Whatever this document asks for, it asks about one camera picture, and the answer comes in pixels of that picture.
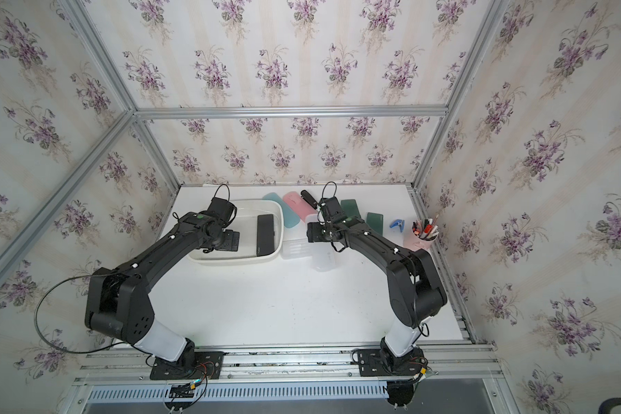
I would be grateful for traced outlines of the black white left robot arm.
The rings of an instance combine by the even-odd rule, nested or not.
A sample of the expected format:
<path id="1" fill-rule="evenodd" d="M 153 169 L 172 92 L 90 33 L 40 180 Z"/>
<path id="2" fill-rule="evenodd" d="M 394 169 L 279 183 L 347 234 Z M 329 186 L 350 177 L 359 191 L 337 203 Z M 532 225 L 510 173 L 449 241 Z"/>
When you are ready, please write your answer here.
<path id="1" fill-rule="evenodd" d="M 214 199 L 209 209 L 179 217 L 167 234 L 138 256 L 112 270 L 98 269 L 89 284 L 86 327 L 171 365 L 193 366 L 194 342 L 158 321 L 149 294 L 191 251 L 211 253 L 235 245 L 236 232 L 228 227 L 236 214 L 231 202 Z"/>

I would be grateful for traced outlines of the white plastic storage box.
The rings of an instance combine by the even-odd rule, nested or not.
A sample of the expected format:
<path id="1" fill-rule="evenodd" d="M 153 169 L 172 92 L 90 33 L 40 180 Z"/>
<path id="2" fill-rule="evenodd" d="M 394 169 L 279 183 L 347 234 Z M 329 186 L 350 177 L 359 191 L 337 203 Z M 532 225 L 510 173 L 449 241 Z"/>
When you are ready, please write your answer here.
<path id="1" fill-rule="evenodd" d="M 215 250 L 210 253 L 204 253 L 203 250 L 198 249 L 189 253 L 187 256 L 189 260 L 207 266 L 237 266 L 270 262 L 279 255 L 285 230 L 282 210 L 279 205 L 273 201 L 263 199 L 236 200 L 233 204 L 237 207 L 237 214 L 236 219 L 228 229 L 240 232 L 239 250 L 237 252 Z M 272 255 L 257 257 L 257 217 L 258 215 L 265 214 L 274 215 L 276 250 Z"/>

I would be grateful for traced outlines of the frosted white pencil case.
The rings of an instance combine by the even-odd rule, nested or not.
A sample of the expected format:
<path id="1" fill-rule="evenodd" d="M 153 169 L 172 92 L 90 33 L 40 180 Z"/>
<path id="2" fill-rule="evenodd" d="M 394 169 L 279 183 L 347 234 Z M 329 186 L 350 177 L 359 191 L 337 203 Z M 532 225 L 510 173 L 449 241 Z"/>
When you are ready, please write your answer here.
<path id="1" fill-rule="evenodd" d="M 306 235 L 310 243 L 310 251 L 312 252 L 312 267 L 317 270 L 317 272 L 322 273 L 336 269 L 336 254 L 331 248 L 331 245 L 329 243 L 322 243 L 321 241 L 312 241 L 311 224 L 318 222 L 317 215 L 308 215 L 305 218 L 305 222 L 307 227 Z"/>

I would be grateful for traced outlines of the ribbed clear pencil case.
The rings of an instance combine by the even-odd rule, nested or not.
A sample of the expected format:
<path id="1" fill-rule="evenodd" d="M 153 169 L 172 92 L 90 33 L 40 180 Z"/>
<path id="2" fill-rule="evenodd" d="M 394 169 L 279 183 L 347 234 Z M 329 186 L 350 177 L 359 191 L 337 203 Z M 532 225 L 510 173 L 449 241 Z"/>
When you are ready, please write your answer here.
<path id="1" fill-rule="evenodd" d="M 297 260 L 312 256 L 312 247 L 306 239 L 286 240 L 280 252 L 284 260 Z"/>

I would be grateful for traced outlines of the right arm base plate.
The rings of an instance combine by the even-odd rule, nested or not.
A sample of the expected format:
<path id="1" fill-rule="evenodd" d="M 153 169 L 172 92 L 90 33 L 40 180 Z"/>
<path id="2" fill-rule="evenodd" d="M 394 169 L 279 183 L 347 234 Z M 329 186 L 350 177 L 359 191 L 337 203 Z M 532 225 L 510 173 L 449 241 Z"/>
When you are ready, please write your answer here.
<path id="1" fill-rule="evenodd" d="M 403 356 L 387 348 L 356 348 L 351 352 L 360 377 L 405 377 L 417 379 L 426 374 L 429 363 L 423 350 L 413 347 Z"/>

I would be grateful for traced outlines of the dark green pencil case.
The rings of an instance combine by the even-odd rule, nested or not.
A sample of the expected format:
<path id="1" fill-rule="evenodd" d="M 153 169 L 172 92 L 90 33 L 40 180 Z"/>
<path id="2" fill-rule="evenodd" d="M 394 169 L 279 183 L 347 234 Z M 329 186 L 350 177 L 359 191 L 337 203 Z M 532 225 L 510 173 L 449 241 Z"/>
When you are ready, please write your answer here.
<path id="1" fill-rule="evenodd" d="M 366 216 L 367 225 L 374 233 L 382 236 L 384 230 L 384 216 L 380 213 L 368 212 Z"/>
<path id="2" fill-rule="evenodd" d="M 340 201 L 340 205 L 347 217 L 362 218 L 358 204 L 355 199 L 343 199 Z"/>

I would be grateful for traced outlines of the black pencil case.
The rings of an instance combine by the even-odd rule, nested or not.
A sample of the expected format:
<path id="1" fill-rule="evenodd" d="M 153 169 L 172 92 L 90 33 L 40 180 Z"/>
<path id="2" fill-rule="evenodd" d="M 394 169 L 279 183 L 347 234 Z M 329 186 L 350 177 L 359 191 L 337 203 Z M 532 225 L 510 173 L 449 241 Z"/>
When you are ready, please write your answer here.
<path id="1" fill-rule="evenodd" d="M 257 217 L 256 256 L 269 256 L 276 250 L 274 215 L 265 214 Z"/>

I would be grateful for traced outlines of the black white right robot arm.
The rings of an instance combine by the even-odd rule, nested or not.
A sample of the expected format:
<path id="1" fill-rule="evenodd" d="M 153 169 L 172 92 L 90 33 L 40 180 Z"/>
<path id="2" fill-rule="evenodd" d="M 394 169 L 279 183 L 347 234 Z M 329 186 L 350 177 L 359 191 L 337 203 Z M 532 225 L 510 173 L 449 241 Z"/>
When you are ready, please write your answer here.
<path id="1" fill-rule="evenodd" d="M 329 243 L 338 253 L 352 249 L 384 273 L 396 320 L 381 341 L 379 360 L 385 372 L 393 375 L 419 367 L 421 355 L 415 343 L 429 335 L 425 326 L 448 303 L 430 253 L 393 243 L 353 217 L 311 222 L 306 235 L 309 243 Z"/>

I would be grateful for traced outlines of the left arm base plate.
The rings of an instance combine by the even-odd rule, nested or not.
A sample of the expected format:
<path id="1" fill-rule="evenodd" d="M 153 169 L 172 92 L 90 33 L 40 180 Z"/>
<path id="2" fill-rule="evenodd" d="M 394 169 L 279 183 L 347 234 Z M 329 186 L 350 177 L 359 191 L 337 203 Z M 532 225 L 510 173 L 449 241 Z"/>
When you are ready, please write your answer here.
<path id="1" fill-rule="evenodd" d="M 196 380 L 204 376 L 217 380 L 220 376 L 225 353 L 220 351 L 196 351 L 193 357 L 182 355 L 177 362 L 155 358 L 149 378 L 152 381 Z"/>

